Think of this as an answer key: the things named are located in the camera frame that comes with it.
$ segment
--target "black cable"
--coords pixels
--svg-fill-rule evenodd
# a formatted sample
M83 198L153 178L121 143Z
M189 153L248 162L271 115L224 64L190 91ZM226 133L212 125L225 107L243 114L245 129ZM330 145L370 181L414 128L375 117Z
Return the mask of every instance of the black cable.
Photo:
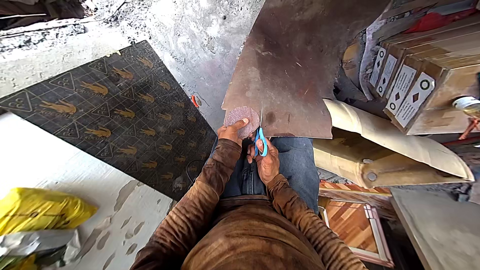
M190 183L191 183L192 185L193 185L194 181L192 180L192 178L191 178L190 175L188 174L188 166L190 166L190 164L191 164L192 162L195 162L195 161L202 161L202 162L203 162L203 160L192 160L192 161L188 162L187 167L185 167L185 173L187 174L188 180L190 180Z

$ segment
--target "circle symbol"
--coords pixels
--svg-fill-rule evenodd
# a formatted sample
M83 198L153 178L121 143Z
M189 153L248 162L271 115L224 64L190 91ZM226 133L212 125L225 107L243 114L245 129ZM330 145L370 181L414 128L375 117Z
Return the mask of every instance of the circle symbol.
M422 90L427 90L428 88L430 88L430 82L427 80L427 79L423 79L421 82L420 82L420 88Z

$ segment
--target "bolt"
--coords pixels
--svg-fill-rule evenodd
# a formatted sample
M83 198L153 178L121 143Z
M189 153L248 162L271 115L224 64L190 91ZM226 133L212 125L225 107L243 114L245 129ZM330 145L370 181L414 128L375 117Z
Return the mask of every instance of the bolt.
M368 180L370 180L370 181L375 181L375 180L377 180L377 175L376 175L375 173L373 173L373 172L369 172L369 173L367 174L367 178L368 178Z

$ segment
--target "circular sandpaper cutout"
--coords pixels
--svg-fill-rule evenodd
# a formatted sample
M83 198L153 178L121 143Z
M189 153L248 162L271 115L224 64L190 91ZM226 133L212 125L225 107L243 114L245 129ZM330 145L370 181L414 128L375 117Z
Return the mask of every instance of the circular sandpaper cutout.
M255 131L260 125L260 117L258 117L258 113L256 111L247 106L238 107L225 115L225 120L223 121L225 126L229 126L235 124L238 120L243 118L248 118L249 121L246 126L238 131L239 138L242 139L248 137L248 135Z

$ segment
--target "jeans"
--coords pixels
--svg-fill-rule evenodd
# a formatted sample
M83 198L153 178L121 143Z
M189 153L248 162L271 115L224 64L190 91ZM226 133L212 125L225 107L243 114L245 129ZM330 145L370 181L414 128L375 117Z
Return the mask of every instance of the jeans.
M212 153L218 143L215 140ZM228 198L240 195L266 195L266 188L258 175L257 163L247 161L247 149L253 142L244 139L242 152L225 185L225 191L220 198ZM287 179L290 186L302 198L309 208L318 214L318 177L315 161L313 160L312 139L304 137L275 137L272 144L278 149L280 160L280 173Z

